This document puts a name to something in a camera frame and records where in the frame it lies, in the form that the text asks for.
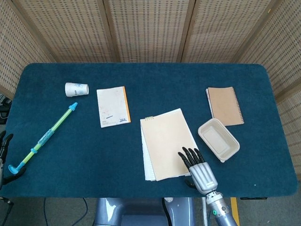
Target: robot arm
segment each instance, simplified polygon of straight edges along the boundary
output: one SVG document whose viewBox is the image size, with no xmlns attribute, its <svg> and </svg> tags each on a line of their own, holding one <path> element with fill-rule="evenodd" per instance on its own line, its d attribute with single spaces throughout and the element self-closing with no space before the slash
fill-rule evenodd
<svg viewBox="0 0 301 226">
<path fill-rule="evenodd" d="M 206 195 L 206 203 L 210 206 L 219 226 L 237 226 L 222 194 L 216 192 L 217 181 L 207 162 L 198 149 L 182 148 L 186 156 L 178 152 L 184 164 L 191 173 L 196 189 Z"/>
</svg>

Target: spiral notebook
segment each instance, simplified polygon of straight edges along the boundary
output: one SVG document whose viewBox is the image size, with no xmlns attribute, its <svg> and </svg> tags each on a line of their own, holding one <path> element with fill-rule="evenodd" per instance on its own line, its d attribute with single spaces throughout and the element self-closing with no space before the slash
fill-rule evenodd
<svg viewBox="0 0 301 226">
<path fill-rule="evenodd" d="M 188 175 L 178 152 L 182 152 L 183 146 L 198 147 L 181 109 L 141 119 L 140 123 L 145 179 L 158 181 Z"/>
<path fill-rule="evenodd" d="M 244 124 L 233 87 L 208 88 L 206 94 L 213 118 L 219 119 L 225 126 Z"/>
</svg>

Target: beige paper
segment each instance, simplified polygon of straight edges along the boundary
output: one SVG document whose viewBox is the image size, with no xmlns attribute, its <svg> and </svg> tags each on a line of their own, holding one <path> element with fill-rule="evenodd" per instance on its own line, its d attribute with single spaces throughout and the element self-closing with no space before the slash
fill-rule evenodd
<svg viewBox="0 0 301 226">
<path fill-rule="evenodd" d="M 213 117 L 225 126 L 244 124 L 233 87 L 208 88 Z"/>
<path fill-rule="evenodd" d="M 178 152 L 183 152 L 183 146 L 197 146 L 182 111 L 179 109 L 174 113 L 141 119 L 140 122 L 156 180 L 188 173 Z"/>
</svg>

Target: robot finger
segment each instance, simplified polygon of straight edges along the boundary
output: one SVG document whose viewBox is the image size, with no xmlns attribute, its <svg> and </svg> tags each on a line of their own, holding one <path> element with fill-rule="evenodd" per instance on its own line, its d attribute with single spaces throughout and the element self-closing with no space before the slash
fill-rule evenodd
<svg viewBox="0 0 301 226">
<path fill-rule="evenodd" d="M 196 148 L 194 149 L 194 151 L 195 151 L 195 153 L 197 153 L 198 158 L 200 159 L 201 163 L 205 162 L 205 160 L 204 160 L 204 158 L 203 158 L 201 152 L 199 152 L 199 150 L 196 149 Z"/>
<path fill-rule="evenodd" d="M 196 162 L 196 164 L 201 163 L 201 161 L 198 159 L 196 153 L 191 148 L 188 148 L 188 151 L 191 153 L 191 155 L 192 155 L 194 161 Z"/>
<path fill-rule="evenodd" d="M 192 158 L 191 154 L 189 153 L 189 151 L 185 147 L 182 147 L 182 149 L 185 152 L 185 154 L 187 155 L 187 158 L 188 158 L 190 164 L 192 166 L 196 165 L 196 162 L 193 160 L 193 158 Z"/>
<path fill-rule="evenodd" d="M 183 155 L 181 152 L 178 152 L 178 155 L 182 158 L 187 169 L 189 169 L 191 167 L 191 165 L 190 165 L 189 161 L 186 159 L 185 155 Z"/>
</svg>

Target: brown notebook cover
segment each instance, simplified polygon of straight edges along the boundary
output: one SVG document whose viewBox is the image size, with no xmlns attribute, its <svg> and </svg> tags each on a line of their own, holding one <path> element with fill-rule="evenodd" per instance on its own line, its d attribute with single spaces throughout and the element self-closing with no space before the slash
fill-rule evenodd
<svg viewBox="0 0 301 226">
<path fill-rule="evenodd" d="M 208 88 L 213 117 L 225 126 L 244 124 L 233 87 Z"/>
</svg>

